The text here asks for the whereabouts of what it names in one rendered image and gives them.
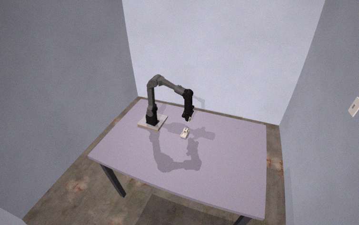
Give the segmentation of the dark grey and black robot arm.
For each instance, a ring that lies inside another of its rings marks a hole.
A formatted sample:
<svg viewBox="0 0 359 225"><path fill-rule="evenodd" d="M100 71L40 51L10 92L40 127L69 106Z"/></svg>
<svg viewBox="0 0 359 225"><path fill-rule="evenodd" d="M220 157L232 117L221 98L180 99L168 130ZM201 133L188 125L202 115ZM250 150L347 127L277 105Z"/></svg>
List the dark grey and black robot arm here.
<svg viewBox="0 0 359 225"><path fill-rule="evenodd" d="M191 89L185 89L181 85L175 85L170 81L166 80L160 74L154 76L149 80L147 84L148 94L148 107L146 111L146 123L155 126L159 120L157 120L157 104L155 103L154 87L165 85L174 90L175 93L183 96L184 106L189 108L192 107L192 96L193 91Z"/></svg>

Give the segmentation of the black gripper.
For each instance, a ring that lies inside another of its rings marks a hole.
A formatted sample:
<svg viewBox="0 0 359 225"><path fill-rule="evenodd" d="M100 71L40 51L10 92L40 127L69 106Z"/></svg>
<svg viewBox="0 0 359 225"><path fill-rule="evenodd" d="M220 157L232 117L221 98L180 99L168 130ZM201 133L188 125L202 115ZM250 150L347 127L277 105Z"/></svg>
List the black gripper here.
<svg viewBox="0 0 359 225"><path fill-rule="evenodd" d="M193 112L194 112L193 108L194 108L194 105L192 107L189 107L189 108L184 106L184 112L182 114L182 117L185 118L185 120L187 122L189 121L189 117L191 117Z"/></svg>

